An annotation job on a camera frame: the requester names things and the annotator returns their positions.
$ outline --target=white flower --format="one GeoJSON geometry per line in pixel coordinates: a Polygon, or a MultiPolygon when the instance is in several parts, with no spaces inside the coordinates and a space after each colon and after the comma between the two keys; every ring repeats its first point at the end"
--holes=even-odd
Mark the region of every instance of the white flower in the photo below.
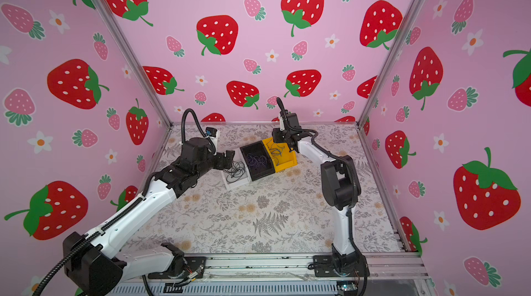
{"type": "Polygon", "coordinates": [[[114,152],[112,148],[109,149],[109,153],[105,155],[105,159],[107,159],[108,164],[112,164],[113,162],[117,162],[116,156],[118,155],[118,152],[114,152]]]}
{"type": "Polygon", "coordinates": [[[480,29],[476,34],[471,32],[468,33],[466,37],[466,43],[461,48],[462,50],[468,50],[468,55],[471,56],[474,53],[476,47],[483,46],[483,40],[480,39],[483,29],[480,29]]]}
{"type": "Polygon", "coordinates": [[[331,47],[335,48],[335,43],[339,41],[339,38],[335,37],[335,33],[332,34],[329,38],[325,38],[324,41],[327,42],[327,44],[324,47],[331,47]]]}
{"type": "Polygon", "coordinates": [[[43,132],[38,131],[36,138],[30,138],[28,140],[28,143],[35,146],[35,153],[39,153],[40,151],[51,151],[50,143],[54,138],[51,136],[45,137],[43,132]]]}
{"type": "Polygon", "coordinates": [[[7,59],[7,55],[12,52],[12,49],[10,49],[7,46],[0,46],[0,62],[5,63],[6,65],[9,64],[9,60],[7,59]]]}
{"type": "Polygon", "coordinates": [[[444,286],[446,288],[444,288],[444,293],[448,296],[459,296],[456,292],[455,292],[455,285],[454,284],[449,284],[448,282],[446,282],[446,280],[444,280],[444,286]]]}
{"type": "Polygon", "coordinates": [[[131,79],[131,70],[129,69],[129,66],[125,65],[122,68],[122,71],[124,72],[124,77],[125,78],[131,79]]]}
{"type": "Polygon", "coordinates": [[[271,50],[271,52],[266,53],[265,56],[267,57],[267,61],[273,61],[277,62],[278,54],[275,53],[274,50],[271,50]]]}
{"type": "Polygon", "coordinates": [[[208,83],[208,81],[204,79],[204,76],[196,76],[196,83],[199,83],[204,87],[204,84],[208,83]]]}
{"type": "Polygon", "coordinates": [[[330,94],[330,100],[332,100],[332,99],[337,100],[337,98],[338,98],[340,95],[341,95],[341,93],[337,93],[337,90],[335,90],[334,92],[332,92],[332,93],[330,94]]]}
{"type": "Polygon", "coordinates": [[[51,19],[48,21],[51,25],[56,26],[60,33],[64,33],[65,30],[70,29],[69,25],[65,22],[65,16],[63,14],[55,14],[54,11],[50,11],[51,19]]]}
{"type": "Polygon", "coordinates": [[[437,211],[433,211],[435,214],[435,220],[433,220],[434,224],[438,224],[439,227],[441,227],[441,230],[444,231],[444,226],[449,226],[450,223],[448,220],[444,218],[444,212],[441,211],[441,213],[437,213],[437,211]]]}
{"type": "Polygon", "coordinates": [[[27,287],[26,289],[24,289],[20,294],[21,295],[32,295],[33,292],[37,289],[37,287],[39,286],[39,283],[43,280],[43,278],[41,277],[38,277],[38,276],[34,276],[31,278],[31,284],[29,287],[27,287]]]}
{"type": "Polygon", "coordinates": [[[393,186],[393,193],[398,198],[398,195],[400,195],[400,190],[398,190],[398,186],[393,186]]]}

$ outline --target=black cable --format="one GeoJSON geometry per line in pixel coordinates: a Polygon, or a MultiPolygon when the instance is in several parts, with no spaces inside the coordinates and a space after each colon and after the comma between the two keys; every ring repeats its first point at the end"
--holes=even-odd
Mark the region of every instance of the black cable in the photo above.
{"type": "Polygon", "coordinates": [[[193,109],[191,108],[188,108],[184,111],[183,113],[183,118],[181,119],[181,142],[184,144],[184,142],[186,141],[186,134],[184,132],[184,128],[185,128],[185,123],[186,123],[186,116],[188,116],[188,113],[192,113],[192,116],[194,117],[194,121],[196,122],[196,126],[197,126],[197,129],[199,130],[199,132],[201,133],[201,136],[203,136],[203,138],[206,138],[208,139],[210,145],[212,145],[212,154],[216,154],[216,147],[214,146],[214,143],[212,142],[212,140],[210,139],[210,136],[207,136],[206,133],[204,133],[203,129],[201,129],[201,125],[199,124],[199,120],[197,120],[197,115],[196,115],[196,112],[194,112],[193,109]]]}

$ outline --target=pink wallpaper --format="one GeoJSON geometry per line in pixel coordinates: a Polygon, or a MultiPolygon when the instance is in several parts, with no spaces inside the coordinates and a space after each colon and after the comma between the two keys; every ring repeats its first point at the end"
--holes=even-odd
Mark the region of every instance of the pink wallpaper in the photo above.
{"type": "Polygon", "coordinates": [[[529,0],[426,0],[372,143],[438,295],[528,294],[529,0]]]}
{"type": "MultiPolygon", "coordinates": [[[[0,4],[2,293],[30,295],[67,235],[140,186],[165,130],[90,0],[0,4]]],[[[60,271],[43,294],[76,288],[60,271]]]]}
{"type": "Polygon", "coordinates": [[[168,114],[354,120],[410,0],[106,0],[168,114]]]}

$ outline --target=table surface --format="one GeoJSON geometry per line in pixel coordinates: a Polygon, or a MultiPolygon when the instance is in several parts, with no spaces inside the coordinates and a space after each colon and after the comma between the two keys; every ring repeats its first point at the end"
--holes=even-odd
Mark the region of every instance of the table surface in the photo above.
{"type": "MultiPolygon", "coordinates": [[[[220,151],[271,137],[275,125],[214,125],[220,151]]],[[[391,223],[374,182],[355,125],[305,125],[319,131],[316,141],[332,153],[350,155],[362,186],[355,215],[355,240],[362,252],[398,252],[391,223]]],[[[187,125],[186,138],[199,137],[187,125]]],[[[157,170],[181,153],[174,128],[157,170]]],[[[124,251],[162,242],[185,253],[329,253],[334,239],[332,208],[322,196],[320,169],[297,154],[298,165],[227,191],[218,170],[167,205],[137,231],[124,251]]]]}

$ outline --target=green strawberry stem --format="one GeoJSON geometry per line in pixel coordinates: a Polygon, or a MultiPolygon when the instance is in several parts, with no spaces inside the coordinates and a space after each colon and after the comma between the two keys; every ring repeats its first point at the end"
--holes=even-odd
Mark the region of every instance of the green strawberry stem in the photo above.
{"type": "Polygon", "coordinates": [[[29,209],[23,209],[23,210],[20,210],[20,211],[16,211],[16,212],[7,214],[6,216],[4,216],[4,220],[7,221],[10,218],[14,217],[15,215],[20,214],[20,213],[24,213],[24,212],[29,212],[29,209]]]}

